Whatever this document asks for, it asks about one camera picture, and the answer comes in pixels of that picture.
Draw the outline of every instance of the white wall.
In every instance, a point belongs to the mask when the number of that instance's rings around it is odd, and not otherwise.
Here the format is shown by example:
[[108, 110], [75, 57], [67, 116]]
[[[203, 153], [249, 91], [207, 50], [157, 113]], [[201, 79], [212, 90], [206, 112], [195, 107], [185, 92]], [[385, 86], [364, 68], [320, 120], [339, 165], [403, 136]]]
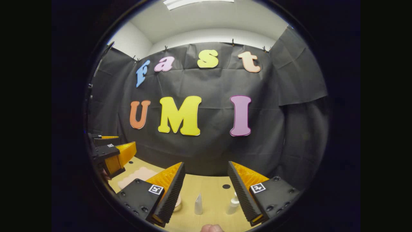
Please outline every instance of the white wall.
[[265, 46], [266, 50], [269, 50], [271, 46], [276, 42], [274, 39], [269, 37], [256, 34], [250, 31], [242, 31], [235, 29], [203, 29], [189, 31], [182, 34], [178, 34], [167, 39], [164, 39], [158, 43], [155, 43], [149, 50], [147, 55], [164, 50], [164, 46], [168, 48], [176, 47], [180, 45], [190, 44], [190, 43], [203, 43], [203, 42], [227, 42], [231, 43], [232, 38], [235, 43], [245, 44], [252, 47], [263, 48]]
[[142, 59], [147, 56], [152, 43], [148, 38], [131, 22], [127, 22], [110, 39], [108, 44], [115, 42], [114, 48], [126, 53], [130, 57], [136, 55], [135, 59]]

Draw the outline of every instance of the white cone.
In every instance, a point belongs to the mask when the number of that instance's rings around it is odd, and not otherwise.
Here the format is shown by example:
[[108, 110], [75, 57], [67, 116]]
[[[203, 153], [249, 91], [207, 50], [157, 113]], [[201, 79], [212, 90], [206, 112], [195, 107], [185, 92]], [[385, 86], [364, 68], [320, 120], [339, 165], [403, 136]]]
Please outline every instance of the white cone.
[[203, 213], [203, 206], [202, 206], [202, 196], [199, 193], [199, 196], [196, 198], [194, 203], [194, 213], [197, 215], [201, 215]]

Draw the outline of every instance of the table surface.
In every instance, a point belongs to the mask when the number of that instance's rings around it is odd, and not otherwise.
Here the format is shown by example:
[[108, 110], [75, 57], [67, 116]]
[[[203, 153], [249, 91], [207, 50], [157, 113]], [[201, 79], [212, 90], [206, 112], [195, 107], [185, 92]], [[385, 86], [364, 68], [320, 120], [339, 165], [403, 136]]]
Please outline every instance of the table surface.
[[[125, 172], [109, 180], [110, 186], [116, 193], [120, 192], [117, 182], [141, 167], [155, 172], [164, 170], [164, 168], [154, 166], [136, 157], [133, 157], [131, 161], [133, 163], [127, 163], [124, 166]], [[223, 185], [230, 185], [230, 188], [224, 189]], [[202, 215], [194, 213], [194, 202], [199, 193], [202, 195]], [[219, 224], [225, 232], [247, 231], [253, 228], [246, 220], [240, 206], [234, 214], [226, 214], [230, 199], [234, 197], [234, 188], [228, 176], [212, 177], [186, 174], [180, 196], [182, 198], [181, 209], [173, 212], [170, 222], [164, 228], [167, 231], [200, 232], [202, 226], [206, 224]]]

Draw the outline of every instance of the black fabric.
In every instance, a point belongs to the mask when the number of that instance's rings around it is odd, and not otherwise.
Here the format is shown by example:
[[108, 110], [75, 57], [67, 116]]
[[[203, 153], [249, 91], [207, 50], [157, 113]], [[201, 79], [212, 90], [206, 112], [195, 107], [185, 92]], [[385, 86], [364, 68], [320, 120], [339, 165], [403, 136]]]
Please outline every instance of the black fabric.
[[[217, 67], [197, 66], [202, 50], [218, 52]], [[259, 73], [244, 69], [237, 57], [244, 51], [257, 56]], [[173, 68], [155, 72], [154, 66], [166, 56], [175, 57]], [[145, 80], [136, 88], [136, 70], [147, 60]], [[136, 157], [162, 168], [183, 161], [189, 174], [227, 175], [227, 161], [231, 160], [263, 175], [280, 173], [292, 185], [300, 185], [307, 181], [297, 176], [312, 175], [325, 148], [327, 112], [315, 101], [327, 95], [324, 80], [312, 53], [291, 28], [266, 53], [247, 45], [197, 43], [169, 48], [135, 63], [111, 49], [93, 79], [92, 95], [90, 132], [135, 141]], [[197, 120], [200, 135], [159, 132], [159, 100], [173, 97], [180, 108], [192, 95], [202, 98]], [[245, 137], [229, 133], [234, 120], [229, 98], [233, 95], [252, 99], [248, 108], [251, 134]], [[137, 130], [129, 123], [130, 103], [143, 100], [151, 104], [145, 126]], [[139, 106], [136, 120], [140, 114]], [[302, 142], [299, 136], [310, 139]]]

